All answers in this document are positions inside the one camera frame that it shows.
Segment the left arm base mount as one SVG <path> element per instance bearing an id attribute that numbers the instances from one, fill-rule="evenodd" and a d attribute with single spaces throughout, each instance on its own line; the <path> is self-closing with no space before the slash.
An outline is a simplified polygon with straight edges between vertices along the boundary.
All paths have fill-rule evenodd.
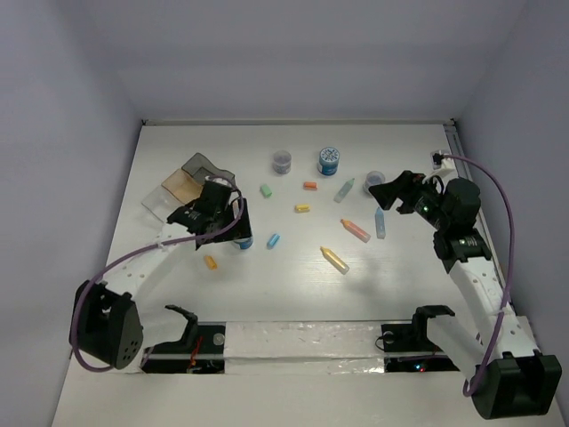
<path id="1" fill-rule="evenodd" d="M 201 323 L 191 311 L 173 304 L 164 307 L 182 316 L 185 328 L 178 340 L 145 350 L 141 370 L 146 374 L 223 374 L 226 324 Z"/>

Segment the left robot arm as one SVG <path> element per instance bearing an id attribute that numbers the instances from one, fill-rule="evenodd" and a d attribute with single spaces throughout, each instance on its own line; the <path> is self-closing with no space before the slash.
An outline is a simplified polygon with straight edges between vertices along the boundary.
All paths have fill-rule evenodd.
<path id="1" fill-rule="evenodd" d="M 164 282 L 188 243 L 196 248 L 252 235 L 247 201 L 221 176 L 205 179 L 199 196 L 173 210 L 153 242 L 116 259 L 76 290 L 69 343 L 78 364 L 94 373 L 143 367 L 155 350 L 195 351 L 197 315 L 168 303 L 166 315 L 144 314 L 144 299 Z"/>

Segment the clear small jar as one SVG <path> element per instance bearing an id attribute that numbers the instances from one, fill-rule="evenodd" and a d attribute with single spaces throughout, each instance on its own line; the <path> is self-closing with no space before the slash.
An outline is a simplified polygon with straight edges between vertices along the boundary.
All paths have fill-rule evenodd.
<path id="1" fill-rule="evenodd" d="M 381 185 L 385 182 L 385 176 L 380 171 L 371 171 L 365 176 L 363 185 L 364 191 L 370 195 L 370 188 L 373 186 Z"/>

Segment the grey lid small jar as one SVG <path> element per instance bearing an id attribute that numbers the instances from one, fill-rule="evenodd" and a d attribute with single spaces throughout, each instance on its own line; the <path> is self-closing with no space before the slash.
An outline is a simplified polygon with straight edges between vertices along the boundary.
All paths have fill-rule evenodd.
<path id="1" fill-rule="evenodd" d="M 273 170 L 277 174 L 288 174 L 292 168 L 292 155 L 287 150 L 279 150 L 274 153 L 272 161 Z"/>

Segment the yellow marker cap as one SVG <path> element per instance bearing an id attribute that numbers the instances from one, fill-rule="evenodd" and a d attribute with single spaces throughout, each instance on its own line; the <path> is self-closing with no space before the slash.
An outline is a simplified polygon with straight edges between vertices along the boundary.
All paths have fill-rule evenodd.
<path id="1" fill-rule="evenodd" d="M 309 211 L 310 211 L 310 205 L 308 205 L 308 204 L 296 205 L 294 207 L 295 213 L 307 213 Z"/>

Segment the yellow highlighter marker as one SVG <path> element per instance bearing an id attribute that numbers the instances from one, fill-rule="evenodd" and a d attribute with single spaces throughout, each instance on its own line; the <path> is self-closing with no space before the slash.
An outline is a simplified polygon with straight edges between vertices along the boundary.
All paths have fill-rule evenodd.
<path id="1" fill-rule="evenodd" d="M 334 253 L 330 248 L 320 247 L 321 254 L 323 257 L 342 275 L 346 275 L 349 272 L 349 266 L 345 263 L 339 255 Z"/>

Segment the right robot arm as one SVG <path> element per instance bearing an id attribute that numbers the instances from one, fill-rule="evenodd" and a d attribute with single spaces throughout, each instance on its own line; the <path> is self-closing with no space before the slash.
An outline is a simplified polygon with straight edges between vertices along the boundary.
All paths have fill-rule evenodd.
<path id="1" fill-rule="evenodd" d="M 409 327 L 418 348 L 442 351 L 465 377 L 463 392 L 484 419 L 545 415 L 562 367 L 544 355 L 521 327 L 494 270 L 490 248 L 475 227 L 479 187 L 464 178 L 440 179 L 402 172 L 369 191 L 383 210 L 396 200 L 400 214 L 418 214 L 434 227 L 433 244 L 445 272 L 458 287 L 477 327 L 471 335 L 443 305 L 417 308 Z"/>

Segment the blue lid jar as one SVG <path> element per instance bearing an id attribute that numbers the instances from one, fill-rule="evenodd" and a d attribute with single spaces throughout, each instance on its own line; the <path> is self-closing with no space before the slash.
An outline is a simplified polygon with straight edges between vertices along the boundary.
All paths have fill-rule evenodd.
<path id="1" fill-rule="evenodd" d="M 318 156 L 317 170 L 324 176 L 337 173 L 340 162 L 340 152 L 334 147 L 321 149 Z"/>

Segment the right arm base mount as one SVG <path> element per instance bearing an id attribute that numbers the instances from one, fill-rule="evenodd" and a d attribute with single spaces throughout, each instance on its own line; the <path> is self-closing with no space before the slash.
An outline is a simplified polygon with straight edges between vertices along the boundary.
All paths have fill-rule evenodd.
<path id="1" fill-rule="evenodd" d="M 384 354 L 387 373 L 457 372 L 453 362 L 427 338 L 427 321 L 455 313 L 444 305 L 416 309 L 412 319 L 403 323 L 384 323 L 375 347 Z"/>

